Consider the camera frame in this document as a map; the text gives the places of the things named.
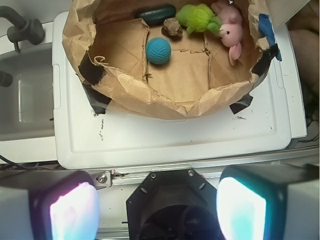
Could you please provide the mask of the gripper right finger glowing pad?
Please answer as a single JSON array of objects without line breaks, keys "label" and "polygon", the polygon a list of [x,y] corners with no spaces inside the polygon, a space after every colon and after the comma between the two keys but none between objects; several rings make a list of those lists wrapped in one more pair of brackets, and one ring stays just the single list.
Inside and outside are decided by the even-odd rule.
[{"label": "gripper right finger glowing pad", "polygon": [[221,173],[218,222],[227,240],[318,240],[320,168],[235,164]]}]

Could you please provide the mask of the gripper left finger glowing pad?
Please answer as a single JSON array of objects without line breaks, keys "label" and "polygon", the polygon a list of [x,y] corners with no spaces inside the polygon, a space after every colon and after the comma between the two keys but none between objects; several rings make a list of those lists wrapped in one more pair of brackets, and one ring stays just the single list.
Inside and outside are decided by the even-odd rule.
[{"label": "gripper left finger glowing pad", "polygon": [[99,194],[86,171],[0,173],[2,240],[93,240],[99,221]]}]

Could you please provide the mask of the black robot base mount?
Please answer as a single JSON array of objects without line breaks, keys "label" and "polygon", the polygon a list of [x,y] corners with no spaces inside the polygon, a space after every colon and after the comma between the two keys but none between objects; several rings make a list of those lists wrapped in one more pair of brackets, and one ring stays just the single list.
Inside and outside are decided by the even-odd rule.
[{"label": "black robot base mount", "polygon": [[153,171],[126,200],[131,240],[223,240],[217,189],[194,169]]}]

